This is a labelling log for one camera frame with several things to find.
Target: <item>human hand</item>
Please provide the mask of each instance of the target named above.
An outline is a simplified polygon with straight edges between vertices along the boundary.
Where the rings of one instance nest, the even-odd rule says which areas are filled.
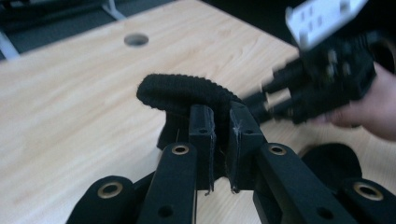
[[[377,63],[375,71],[377,76],[361,100],[310,121],[344,128],[361,125],[380,138],[396,141],[396,76]]]

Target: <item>dark floor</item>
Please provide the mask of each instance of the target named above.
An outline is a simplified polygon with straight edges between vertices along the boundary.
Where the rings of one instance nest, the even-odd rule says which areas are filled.
[[[156,7],[174,0],[116,0],[117,7],[125,16]],[[235,17],[246,21],[265,32],[286,42],[292,43],[291,35],[285,24],[286,7],[296,7],[304,0],[204,0]],[[396,36],[396,1],[369,0],[358,18],[341,29],[337,35],[356,35],[364,31],[381,29]],[[2,27],[19,52],[26,52],[48,43],[114,21],[100,7],[88,7],[75,12],[72,16],[63,16],[57,20],[46,20],[27,27],[12,22],[1,21]]]

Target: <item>light wood tabletop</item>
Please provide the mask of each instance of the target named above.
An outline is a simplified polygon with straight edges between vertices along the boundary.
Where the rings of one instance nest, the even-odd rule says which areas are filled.
[[[148,43],[126,46],[132,34]],[[65,223],[96,180],[155,170],[165,114],[135,97],[146,75],[206,77],[243,96],[296,55],[202,2],[176,1],[1,62],[0,223]],[[296,152],[348,144],[363,176],[396,193],[396,145],[363,129],[269,121],[262,131]],[[260,223],[252,192],[232,194],[226,179],[199,192],[197,213],[197,223]]]

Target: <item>wooden table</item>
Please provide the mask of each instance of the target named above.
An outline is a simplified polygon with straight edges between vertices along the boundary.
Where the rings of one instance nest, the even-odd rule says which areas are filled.
[[[126,46],[124,37],[135,33],[147,35],[147,45]],[[296,55],[213,7],[176,1],[0,63],[0,223],[64,223],[99,178],[135,182],[155,170],[164,113],[135,97],[147,74],[206,77],[242,96]],[[297,152],[346,143],[364,177],[396,193],[396,145],[362,129],[284,121],[262,131]],[[260,223],[251,192],[231,194],[221,179],[204,194],[198,223]]]

